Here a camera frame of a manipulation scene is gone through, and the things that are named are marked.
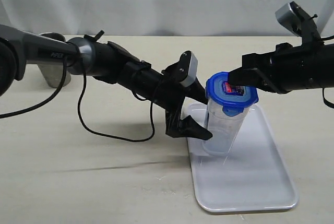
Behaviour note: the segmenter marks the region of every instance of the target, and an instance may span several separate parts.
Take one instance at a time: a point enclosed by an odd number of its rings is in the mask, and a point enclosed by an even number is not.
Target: blue lid
[[[255,87],[231,86],[227,81],[228,73],[220,72],[206,83],[206,97],[222,105],[226,115],[235,116],[259,101]]]

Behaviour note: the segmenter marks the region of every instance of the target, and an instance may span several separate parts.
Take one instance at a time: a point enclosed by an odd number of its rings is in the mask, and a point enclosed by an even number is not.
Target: white curtain
[[[275,11],[295,1],[334,34],[333,0],[0,0],[0,23],[41,33],[113,35],[291,35]]]

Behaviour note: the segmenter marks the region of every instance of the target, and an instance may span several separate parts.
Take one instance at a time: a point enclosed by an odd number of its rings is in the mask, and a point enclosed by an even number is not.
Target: plastic container
[[[230,151],[249,107],[258,102],[254,87],[231,86],[228,73],[214,74],[206,83],[208,98],[204,127],[213,137],[203,141],[203,148],[213,155],[226,155]]]

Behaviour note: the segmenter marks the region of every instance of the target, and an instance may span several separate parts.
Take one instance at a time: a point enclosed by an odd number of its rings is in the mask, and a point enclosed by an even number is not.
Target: label on lid
[[[227,95],[243,96],[245,93],[245,87],[244,86],[233,86],[233,85],[230,85],[227,81],[224,81],[223,91]]]

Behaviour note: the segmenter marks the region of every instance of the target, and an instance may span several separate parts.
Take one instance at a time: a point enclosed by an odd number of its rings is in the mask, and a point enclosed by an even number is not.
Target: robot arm
[[[185,97],[207,103],[205,89],[196,77],[197,59],[191,51],[159,73],[116,43],[99,43],[102,35],[103,31],[95,37],[85,35],[62,42],[0,25],[0,96],[14,79],[23,79],[27,64],[62,65],[66,58],[69,73],[118,83],[164,108],[167,135],[204,140],[212,137],[191,116],[181,120]]]
[[[302,38],[300,46],[276,45],[273,52],[246,54],[242,66],[229,73],[232,85],[254,86],[263,91],[288,93],[293,90],[334,87],[334,44],[324,45],[313,19],[295,2],[276,12],[277,21]]]

